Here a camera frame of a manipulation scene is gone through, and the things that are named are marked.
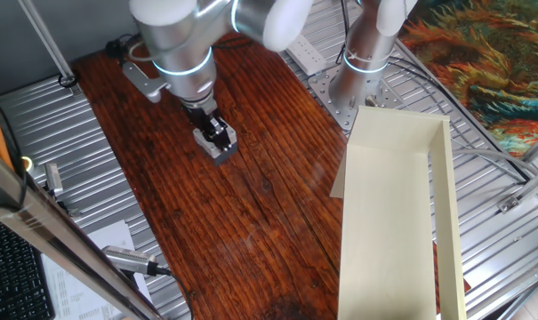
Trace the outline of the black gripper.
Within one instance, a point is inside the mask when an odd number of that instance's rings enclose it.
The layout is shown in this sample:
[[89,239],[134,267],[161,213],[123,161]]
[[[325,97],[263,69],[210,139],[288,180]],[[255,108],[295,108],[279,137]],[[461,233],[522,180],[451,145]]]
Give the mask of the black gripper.
[[228,126],[220,118],[220,111],[215,100],[182,100],[181,102],[189,121],[199,129],[197,137],[202,144],[214,143],[221,150],[227,150],[230,147]]

